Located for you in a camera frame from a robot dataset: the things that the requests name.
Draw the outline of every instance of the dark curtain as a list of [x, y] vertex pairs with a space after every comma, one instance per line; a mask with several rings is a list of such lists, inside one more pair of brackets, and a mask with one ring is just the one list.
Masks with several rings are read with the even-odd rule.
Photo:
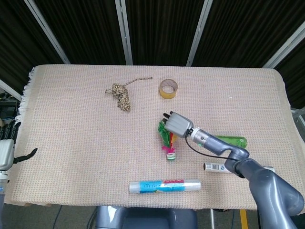
[[114, 0], [35, 0], [74, 64], [125, 64]]
[[293, 108], [305, 106], [305, 40], [302, 40], [275, 68], [282, 75]]
[[185, 66], [203, 0], [126, 0], [134, 65]]
[[262, 67], [304, 21], [304, 0], [214, 0], [193, 66]]
[[22, 94], [34, 66], [62, 63], [24, 1], [0, 1], [0, 79]]

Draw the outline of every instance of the black cable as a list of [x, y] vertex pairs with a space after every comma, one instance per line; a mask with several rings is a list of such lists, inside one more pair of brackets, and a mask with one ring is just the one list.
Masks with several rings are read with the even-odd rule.
[[62, 205], [61, 205], [61, 207], [59, 208], [58, 213], [57, 213], [57, 216], [56, 216], [55, 221], [54, 221], [54, 223], [53, 223], [53, 229], [55, 228], [56, 221], [57, 221], [57, 218], [58, 218], [58, 216], [59, 216], [59, 213], [61, 212], [61, 209], [62, 209]]
[[233, 161], [238, 161], [238, 160], [235, 159], [235, 158], [224, 157], [224, 156], [213, 156], [213, 155], [208, 155], [208, 154], [201, 153], [201, 152], [195, 150], [193, 147], [191, 147], [191, 145], [190, 145], [189, 142], [187, 141], [187, 137], [188, 137], [188, 133], [186, 133], [186, 136], [185, 136], [185, 141], [186, 141], [187, 145], [188, 145], [193, 151], [195, 151], [195, 152], [198, 153], [198, 154], [201, 154], [201, 155], [203, 155], [203, 156], [209, 156], [209, 157], [215, 157], [215, 158], [221, 158], [221, 159], [230, 159], [230, 160], [233, 160]]
[[257, 221], [258, 221], [258, 229], [261, 229], [261, 219], [259, 217], [259, 212], [257, 210]]
[[94, 211], [92, 212], [92, 214], [88, 220], [87, 227], [86, 227], [87, 229], [92, 228], [94, 219], [96, 218], [96, 214], [97, 214], [97, 207], [94, 209]]
[[233, 209], [233, 216], [232, 216], [232, 224], [231, 224], [231, 229], [233, 229], [234, 217], [235, 217], [235, 209]]

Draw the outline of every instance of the plastic wrap roll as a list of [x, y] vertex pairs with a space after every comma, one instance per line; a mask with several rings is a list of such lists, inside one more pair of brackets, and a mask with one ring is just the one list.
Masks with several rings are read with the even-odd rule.
[[130, 193], [197, 191], [201, 189], [198, 179], [191, 180], [151, 180], [131, 182]]

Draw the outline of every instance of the floor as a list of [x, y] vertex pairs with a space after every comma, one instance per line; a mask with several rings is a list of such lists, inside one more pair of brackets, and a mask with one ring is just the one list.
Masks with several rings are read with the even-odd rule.
[[[300, 120], [295, 120], [296, 126], [301, 137], [305, 140], [305, 128]], [[76, 207], [63, 206], [56, 225], [53, 227], [55, 218], [59, 212], [59, 205], [51, 207], [42, 207], [32, 205], [30, 207], [20, 207], [15, 205], [5, 204], [3, 209], [3, 228], [4, 229], [86, 229], [88, 221], [95, 210], [95, 207]], [[227, 212], [214, 212], [215, 228], [216, 229], [231, 229], [234, 213], [233, 228], [240, 229], [239, 210]], [[197, 211], [198, 228], [210, 229], [210, 211], [203, 209]], [[305, 228], [305, 214], [292, 217], [293, 221], [299, 229]], [[257, 212], [247, 211], [247, 220], [249, 229], [257, 229]]]

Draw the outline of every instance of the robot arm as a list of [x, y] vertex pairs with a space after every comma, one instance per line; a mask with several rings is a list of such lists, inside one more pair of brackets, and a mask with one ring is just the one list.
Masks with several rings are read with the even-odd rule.
[[226, 150], [231, 151], [225, 167], [249, 180], [263, 229], [296, 229], [290, 216], [297, 215], [304, 208], [301, 193], [276, 173], [249, 158], [247, 150], [232, 146], [200, 128], [194, 128], [189, 119], [175, 112], [170, 114], [164, 114], [167, 119], [163, 119], [168, 131], [182, 138], [190, 136], [195, 143], [218, 156]]
[[2, 210], [4, 204], [5, 189], [10, 181], [7, 171], [13, 164], [28, 160], [35, 155], [37, 148], [30, 154], [14, 158], [15, 143], [17, 138], [18, 128], [21, 123], [15, 125], [15, 121], [10, 124], [0, 127], [0, 229], [2, 229]]

